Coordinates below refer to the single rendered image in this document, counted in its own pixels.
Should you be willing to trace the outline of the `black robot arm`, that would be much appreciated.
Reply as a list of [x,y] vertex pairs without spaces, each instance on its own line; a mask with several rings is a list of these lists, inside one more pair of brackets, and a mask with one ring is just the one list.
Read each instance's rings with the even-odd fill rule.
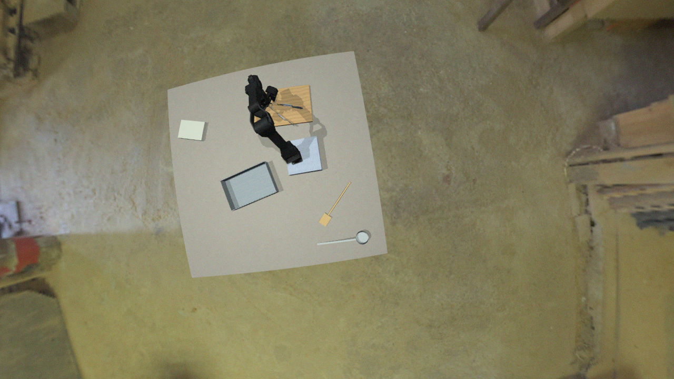
[[[280,154],[286,161],[287,165],[289,163],[296,165],[302,162],[303,160],[301,153],[299,153],[300,151],[296,148],[295,145],[293,145],[293,143],[290,142],[290,140],[285,142],[285,140],[276,131],[270,113],[262,108],[260,102],[266,100],[267,95],[262,89],[262,82],[259,80],[259,77],[257,75],[249,75],[248,77],[249,84],[245,86],[245,93],[250,97],[250,105],[248,106],[248,110],[250,110],[250,123],[254,131],[256,134],[259,134],[262,137],[268,137],[274,144],[277,145],[277,147],[279,147]],[[267,116],[261,118],[258,122],[254,122],[254,113],[260,110],[266,112]]]

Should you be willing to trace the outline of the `light brown wooden board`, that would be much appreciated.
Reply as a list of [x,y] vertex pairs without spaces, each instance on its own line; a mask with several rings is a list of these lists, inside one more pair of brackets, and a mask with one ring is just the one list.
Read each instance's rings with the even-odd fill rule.
[[[269,104],[265,110],[270,113],[275,127],[291,125],[291,123],[313,122],[310,85],[279,88],[278,90],[279,92],[277,93],[276,100],[274,102],[271,100],[270,103],[272,103],[272,105]],[[277,103],[281,106],[277,105]],[[284,106],[283,104],[301,106],[302,109],[294,108],[293,106]],[[272,109],[269,108],[269,106],[272,107]],[[284,120],[281,116],[286,119]]]

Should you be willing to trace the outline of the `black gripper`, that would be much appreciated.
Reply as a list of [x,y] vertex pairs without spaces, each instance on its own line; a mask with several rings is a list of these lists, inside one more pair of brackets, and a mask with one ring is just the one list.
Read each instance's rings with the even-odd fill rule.
[[[260,102],[261,105],[262,105],[262,108],[264,110],[266,110],[266,107],[270,104],[271,100],[273,102],[276,100],[276,96],[277,96],[277,93],[279,92],[279,90],[277,88],[272,87],[272,86],[268,86],[267,89],[265,90],[265,92],[267,93],[266,94],[267,95],[266,100]],[[256,113],[254,113],[254,115],[255,115],[255,117],[259,117],[259,118],[264,118],[264,117],[267,116],[266,112],[264,112],[263,110],[257,111]]]

